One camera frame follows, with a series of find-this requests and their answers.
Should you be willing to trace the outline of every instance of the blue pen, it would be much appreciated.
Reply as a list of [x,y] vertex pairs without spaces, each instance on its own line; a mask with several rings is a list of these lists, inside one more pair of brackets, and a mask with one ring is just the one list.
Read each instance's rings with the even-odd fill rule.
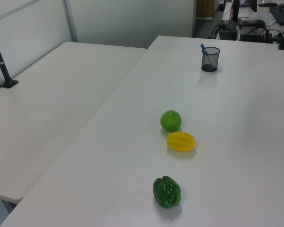
[[205,46],[203,44],[201,44],[201,47],[202,47],[202,51],[206,54],[206,56],[208,56],[208,52],[207,52]]

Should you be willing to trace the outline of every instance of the floor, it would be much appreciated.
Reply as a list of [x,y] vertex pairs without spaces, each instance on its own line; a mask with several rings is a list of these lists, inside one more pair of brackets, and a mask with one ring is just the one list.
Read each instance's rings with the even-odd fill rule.
[[222,20],[223,12],[217,11],[212,20],[196,20],[195,38],[208,39],[218,22]]

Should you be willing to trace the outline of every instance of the pen holder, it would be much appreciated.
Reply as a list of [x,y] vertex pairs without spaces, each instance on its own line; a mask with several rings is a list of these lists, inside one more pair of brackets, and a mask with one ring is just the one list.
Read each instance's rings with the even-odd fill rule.
[[218,69],[218,59],[220,49],[216,47],[207,47],[207,55],[202,51],[202,67],[201,69],[205,72],[213,72]]

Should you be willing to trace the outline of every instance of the lime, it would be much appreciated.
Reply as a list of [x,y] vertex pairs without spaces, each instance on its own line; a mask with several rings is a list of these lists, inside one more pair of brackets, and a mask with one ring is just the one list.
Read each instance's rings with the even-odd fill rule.
[[177,131],[181,126],[182,120],[178,112],[173,110],[166,111],[160,119],[160,124],[162,128],[166,131]]

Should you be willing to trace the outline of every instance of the green bell pepper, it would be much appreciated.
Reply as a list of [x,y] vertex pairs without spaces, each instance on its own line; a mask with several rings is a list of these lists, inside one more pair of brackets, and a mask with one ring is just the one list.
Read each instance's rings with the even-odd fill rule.
[[180,186],[169,176],[155,180],[152,191],[157,203],[164,208],[171,208],[181,201]]

